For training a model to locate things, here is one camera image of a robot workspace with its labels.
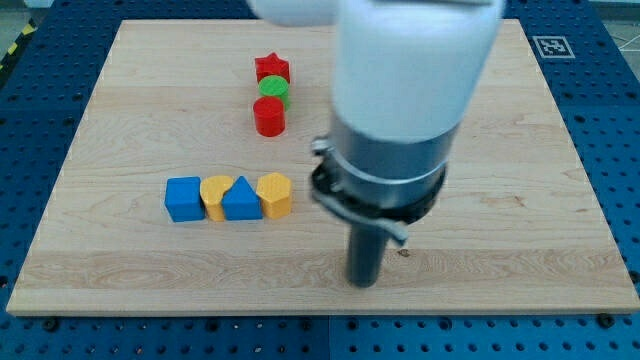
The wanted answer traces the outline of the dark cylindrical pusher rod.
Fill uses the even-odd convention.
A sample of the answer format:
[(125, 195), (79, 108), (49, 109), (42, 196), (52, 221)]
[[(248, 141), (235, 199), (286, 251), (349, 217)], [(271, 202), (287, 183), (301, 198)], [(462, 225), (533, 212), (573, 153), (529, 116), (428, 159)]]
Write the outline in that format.
[(346, 275), (359, 288), (378, 279), (389, 235), (380, 228), (353, 225), (349, 234)]

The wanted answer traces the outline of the silver flange with black ring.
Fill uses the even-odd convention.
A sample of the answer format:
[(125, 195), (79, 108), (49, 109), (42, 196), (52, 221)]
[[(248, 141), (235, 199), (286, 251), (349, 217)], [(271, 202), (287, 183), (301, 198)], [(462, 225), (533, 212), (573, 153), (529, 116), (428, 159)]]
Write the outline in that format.
[(457, 130), (418, 141), (384, 140), (334, 114), (328, 134), (312, 142), (322, 161), (310, 175), (311, 196), (332, 212), (414, 223), (437, 200)]

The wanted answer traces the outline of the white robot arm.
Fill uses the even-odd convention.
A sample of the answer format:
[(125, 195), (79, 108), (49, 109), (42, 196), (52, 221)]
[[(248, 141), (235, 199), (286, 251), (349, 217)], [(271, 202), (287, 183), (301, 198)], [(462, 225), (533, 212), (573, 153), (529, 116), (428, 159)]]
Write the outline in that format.
[(502, 20), (489, 1), (250, 0), (260, 19), (335, 31), (330, 128), (311, 195), (350, 225), (346, 275), (373, 285), (445, 182), (449, 153)]

